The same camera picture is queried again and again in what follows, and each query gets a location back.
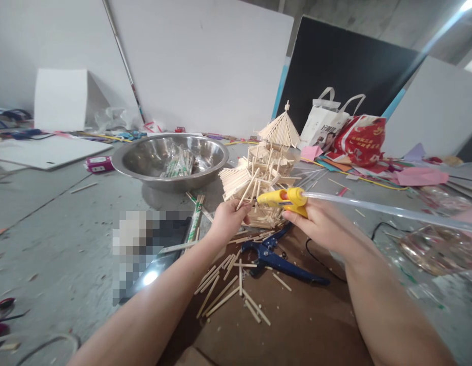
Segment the shopping bag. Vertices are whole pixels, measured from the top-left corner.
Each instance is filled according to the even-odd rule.
[[[323,99],[327,94],[329,94],[329,100]],[[334,95],[334,88],[328,87],[318,99],[312,101],[312,109],[300,136],[301,142],[297,146],[300,150],[305,146],[319,146],[322,151],[327,151],[350,116],[345,111],[349,103],[360,99],[354,111],[354,114],[356,114],[359,106],[366,98],[364,94],[356,95],[350,98],[339,110],[340,103],[334,102]]]
[[[326,157],[341,164],[375,165],[383,155],[386,121],[386,118],[369,115],[351,117]]]

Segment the metal bowl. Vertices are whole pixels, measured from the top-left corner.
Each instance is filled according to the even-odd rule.
[[[197,157],[192,175],[160,177],[173,144],[189,149]],[[122,146],[114,153],[112,164],[117,171],[153,189],[183,193],[212,182],[228,159],[227,148],[218,141],[189,134],[163,134]]]

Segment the white tote bag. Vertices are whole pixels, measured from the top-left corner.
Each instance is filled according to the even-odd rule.
[[[323,97],[327,94],[329,100],[324,100]],[[297,146],[300,150],[305,146],[319,146],[324,152],[328,150],[350,117],[349,113],[345,112],[349,103],[360,99],[353,113],[355,115],[366,98],[364,94],[358,94],[350,98],[339,110],[340,103],[334,102],[334,95],[334,88],[328,87],[318,99],[312,101],[312,109],[300,136],[301,142]]]

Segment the blue pliers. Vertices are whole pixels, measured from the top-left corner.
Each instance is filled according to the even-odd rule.
[[[265,266],[276,269],[286,275],[292,276],[298,280],[308,282],[311,285],[324,285],[327,286],[331,282],[327,278],[316,276],[311,274],[291,263],[281,258],[278,254],[275,254],[273,251],[278,244],[278,239],[284,236],[287,231],[292,227],[292,224],[287,224],[283,229],[281,229],[276,234],[270,236],[262,243],[256,243],[254,241],[247,241],[241,247],[241,252],[244,253],[248,249],[254,249],[258,252],[258,259],[255,261],[257,265],[256,268],[251,268],[249,273],[253,277],[257,277]]]

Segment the red gift bag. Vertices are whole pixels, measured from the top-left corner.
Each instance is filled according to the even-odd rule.
[[[326,157],[341,164],[375,165],[383,154],[386,121],[369,115],[350,117]]]

